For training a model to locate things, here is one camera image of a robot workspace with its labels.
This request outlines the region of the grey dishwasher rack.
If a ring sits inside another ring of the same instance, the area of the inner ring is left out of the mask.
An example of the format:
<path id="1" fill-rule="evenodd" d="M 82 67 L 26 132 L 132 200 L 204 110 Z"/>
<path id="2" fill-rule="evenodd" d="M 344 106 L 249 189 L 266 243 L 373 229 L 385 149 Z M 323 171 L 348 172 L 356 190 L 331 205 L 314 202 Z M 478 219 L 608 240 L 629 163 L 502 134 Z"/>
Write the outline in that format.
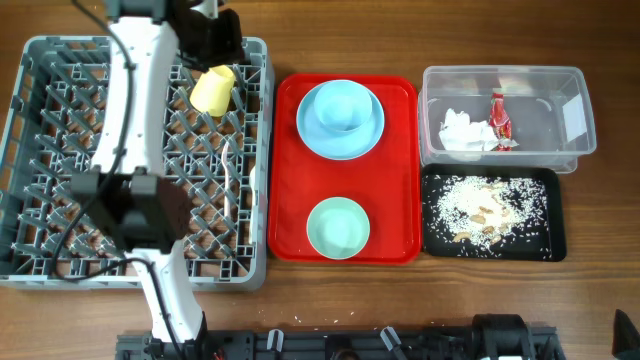
<path id="1" fill-rule="evenodd" d="M 274 69 L 247 37 L 228 112 L 189 101 L 198 76 L 169 73 L 160 144 L 165 177 L 191 202 L 184 254 L 198 290 L 253 291 L 266 276 Z M 24 46 L 1 140 L 1 282 L 26 289 L 135 288 L 121 252 L 70 192 L 90 168 L 105 117 L 110 44 L 104 36 L 38 36 Z"/>

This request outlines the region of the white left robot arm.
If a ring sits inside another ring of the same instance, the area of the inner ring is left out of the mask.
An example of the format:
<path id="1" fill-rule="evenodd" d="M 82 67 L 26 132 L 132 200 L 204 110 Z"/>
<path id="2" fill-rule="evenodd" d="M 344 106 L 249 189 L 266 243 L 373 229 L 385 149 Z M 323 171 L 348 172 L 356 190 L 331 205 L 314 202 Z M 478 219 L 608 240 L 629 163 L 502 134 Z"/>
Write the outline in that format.
<path id="1" fill-rule="evenodd" d="M 87 171 L 71 178 L 80 205 L 122 252 L 106 272 L 132 266 L 152 315 L 141 355 L 151 359 L 222 359 L 222 345 L 188 277 L 182 239 L 191 201 L 166 178 L 163 132 L 175 60 L 204 72 L 243 59 L 238 14 L 220 1 L 108 1 L 95 23 L 110 37 L 105 118 Z"/>

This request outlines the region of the red snack wrapper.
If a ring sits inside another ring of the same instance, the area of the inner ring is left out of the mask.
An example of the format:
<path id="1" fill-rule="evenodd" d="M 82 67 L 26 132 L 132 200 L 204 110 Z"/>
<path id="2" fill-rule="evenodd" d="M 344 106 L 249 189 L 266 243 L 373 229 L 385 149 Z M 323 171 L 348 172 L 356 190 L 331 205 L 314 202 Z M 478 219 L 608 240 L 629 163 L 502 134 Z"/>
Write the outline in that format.
<path id="1" fill-rule="evenodd" d="M 503 94 L 494 93 L 491 97 L 489 125 L 498 141 L 495 150 L 508 152 L 517 146 L 517 143 L 513 141 L 512 123 L 506 112 Z"/>

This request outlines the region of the white napkin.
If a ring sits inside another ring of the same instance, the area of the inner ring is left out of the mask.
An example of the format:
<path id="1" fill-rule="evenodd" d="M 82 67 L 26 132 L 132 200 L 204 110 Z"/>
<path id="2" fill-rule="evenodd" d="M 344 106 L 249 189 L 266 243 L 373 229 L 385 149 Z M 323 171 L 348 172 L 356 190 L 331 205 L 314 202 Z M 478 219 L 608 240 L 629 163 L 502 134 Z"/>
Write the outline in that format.
<path id="1" fill-rule="evenodd" d="M 487 121 L 472 122 L 464 112 L 449 108 L 441 124 L 439 139 L 447 151 L 492 151 L 499 145 Z"/>

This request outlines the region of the red plastic tray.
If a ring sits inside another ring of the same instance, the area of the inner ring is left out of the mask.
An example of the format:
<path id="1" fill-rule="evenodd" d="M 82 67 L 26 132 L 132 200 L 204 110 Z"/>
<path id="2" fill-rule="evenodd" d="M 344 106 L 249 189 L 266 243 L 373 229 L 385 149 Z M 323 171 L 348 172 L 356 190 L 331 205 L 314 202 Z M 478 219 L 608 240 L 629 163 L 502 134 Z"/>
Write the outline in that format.
<path id="1" fill-rule="evenodd" d="M 329 74 L 298 73 L 277 89 L 270 165 L 267 242 L 286 261 L 326 262 L 310 244 L 306 223 L 312 209 L 330 197 L 354 200 L 371 224 L 369 240 L 353 264 L 401 265 L 421 251 L 420 156 L 417 93 L 405 78 L 355 75 L 380 100 L 385 125 L 379 142 L 349 161 L 325 159 L 302 141 L 296 112 L 304 96 L 331 80 Z"/>

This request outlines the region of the black plastic tray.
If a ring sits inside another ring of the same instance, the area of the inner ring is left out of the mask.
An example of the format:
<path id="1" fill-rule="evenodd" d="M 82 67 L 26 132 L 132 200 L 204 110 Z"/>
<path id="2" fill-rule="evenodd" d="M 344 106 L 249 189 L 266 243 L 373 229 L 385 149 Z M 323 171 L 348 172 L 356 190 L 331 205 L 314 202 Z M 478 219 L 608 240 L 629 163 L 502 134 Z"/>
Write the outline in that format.
<path id="1" fill-rule="evenodd" d="M 551 169 L 433 164 L 422 170 L 421 196 L 429 255 L 547 262 L 567 255 Z"/>

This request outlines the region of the light blue plate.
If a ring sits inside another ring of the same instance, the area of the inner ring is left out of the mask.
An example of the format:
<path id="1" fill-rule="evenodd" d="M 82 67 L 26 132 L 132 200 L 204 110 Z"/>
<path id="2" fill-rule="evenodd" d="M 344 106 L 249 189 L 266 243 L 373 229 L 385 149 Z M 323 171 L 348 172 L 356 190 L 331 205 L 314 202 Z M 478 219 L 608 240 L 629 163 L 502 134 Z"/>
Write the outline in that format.
<path id="1" fill-rule="evenodd" d="M 373 100 L 369 120 L 354 132 L 333 132 L 319 122 L 314 112 L 313 100 L 321 84 L 304 95 L 296 112 L 296 127 L 303 143 L 315 154 L 330 160 L 352 160 L 371 151 L 385 127 L 385 114 L 378 97 L 365 86 Z"/>

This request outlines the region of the light blue small bowl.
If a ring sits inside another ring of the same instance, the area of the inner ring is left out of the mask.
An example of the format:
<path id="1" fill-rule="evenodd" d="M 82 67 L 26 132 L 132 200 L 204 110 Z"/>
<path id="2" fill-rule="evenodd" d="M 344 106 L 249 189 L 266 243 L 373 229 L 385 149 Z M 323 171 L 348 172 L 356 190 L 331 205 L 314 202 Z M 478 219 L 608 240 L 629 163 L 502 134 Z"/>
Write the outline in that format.
<path id="1" fill-rule="evenodd" d="M 373 112 L 369 90 L 351 80 L 332 80 L 320 85 L 314 112 L 329 131 L 349 133 L 361 128 Z"/>

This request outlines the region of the green bowl with food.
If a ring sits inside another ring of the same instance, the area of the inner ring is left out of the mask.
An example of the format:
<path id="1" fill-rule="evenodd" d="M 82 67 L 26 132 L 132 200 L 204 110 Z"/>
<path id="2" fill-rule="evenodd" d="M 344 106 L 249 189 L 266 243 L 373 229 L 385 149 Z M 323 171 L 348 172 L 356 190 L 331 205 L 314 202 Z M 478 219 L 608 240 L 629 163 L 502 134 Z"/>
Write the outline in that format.
<path id="1" fill-rule="evenodd" d="M 306 236 L 311 247 L 331 260 L 346 260 L 358 255 L 371 233 L 369 216 L 357 202 L 331 197 L 316 204 L 306 221 Z"/>

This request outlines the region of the spilled rice and food scraps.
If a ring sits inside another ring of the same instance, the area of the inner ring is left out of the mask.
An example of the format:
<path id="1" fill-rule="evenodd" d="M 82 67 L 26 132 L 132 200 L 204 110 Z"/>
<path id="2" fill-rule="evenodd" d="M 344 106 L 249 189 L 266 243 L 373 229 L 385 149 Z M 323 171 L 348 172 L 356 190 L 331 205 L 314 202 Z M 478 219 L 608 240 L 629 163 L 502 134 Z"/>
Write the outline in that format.
<path id="1" fill-rule="evenodd" d="M 515 258 L 550 253 L 547 191 L 533 178 L 428 175 L 424 238 L 431 255 Z"/>

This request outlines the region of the white plastic spoon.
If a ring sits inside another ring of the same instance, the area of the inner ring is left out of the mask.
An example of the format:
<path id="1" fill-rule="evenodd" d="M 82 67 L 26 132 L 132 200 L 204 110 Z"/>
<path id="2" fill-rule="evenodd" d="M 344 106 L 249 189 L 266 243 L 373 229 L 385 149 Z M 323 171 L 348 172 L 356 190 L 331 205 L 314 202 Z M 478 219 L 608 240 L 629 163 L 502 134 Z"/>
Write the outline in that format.
<path id="1" fill-rule="evenodd" d="M 255 201 L 257 200 L 257 195 L 256 195 L 256 167 L 252 167 L 250 172 L 249 172 L 249 186 L 250 186 L 250 195 L 251 195 L 251 204 L 253 206 L 253 204 L 255 203 Z"/>

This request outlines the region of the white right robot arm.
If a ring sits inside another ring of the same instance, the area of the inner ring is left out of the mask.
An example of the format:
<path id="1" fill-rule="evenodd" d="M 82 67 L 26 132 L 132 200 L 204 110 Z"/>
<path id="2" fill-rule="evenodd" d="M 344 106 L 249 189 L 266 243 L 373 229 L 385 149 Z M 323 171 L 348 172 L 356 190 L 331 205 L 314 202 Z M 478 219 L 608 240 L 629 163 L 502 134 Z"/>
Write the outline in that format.
<path id="1" fill-rule="evenodd" d="M 616 360 L 639 360 L 639 331 L 620 309 L 614 315 L 612 355 Z"/>

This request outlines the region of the yellow plastic cup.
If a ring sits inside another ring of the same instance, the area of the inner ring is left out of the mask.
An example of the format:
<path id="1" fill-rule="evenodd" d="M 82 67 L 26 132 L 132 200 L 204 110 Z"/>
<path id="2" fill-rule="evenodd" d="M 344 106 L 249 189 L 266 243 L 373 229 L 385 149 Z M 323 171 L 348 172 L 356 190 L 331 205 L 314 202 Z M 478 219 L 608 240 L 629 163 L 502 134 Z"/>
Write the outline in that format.
<path id="1" fill-rule="evenodd" d="M 201 113 L 222 117 L 228 109 L 235 83 L 233 70 L 220 65 L 202 74 L 190 95 L 191 105 Z"/>

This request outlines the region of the clear plastic bin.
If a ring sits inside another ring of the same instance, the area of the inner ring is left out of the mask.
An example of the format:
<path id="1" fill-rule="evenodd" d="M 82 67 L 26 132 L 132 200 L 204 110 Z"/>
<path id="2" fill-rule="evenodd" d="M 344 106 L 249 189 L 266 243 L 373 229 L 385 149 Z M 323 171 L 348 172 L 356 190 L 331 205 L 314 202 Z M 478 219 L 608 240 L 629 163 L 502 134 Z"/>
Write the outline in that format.
<path id="1" fill-rule="evenodd" d="M 439 132 L 449 109 L 473 122 L 490 117 L 491 98 L 504 96 L 512 138 L 508 152 L 449 151 Z M 569 66 L 430 66 L 418 95 L 420 159 L 435 163 L 545 167 L 571 173 L 597 148 L 591 101 L 580 69 Z"/>

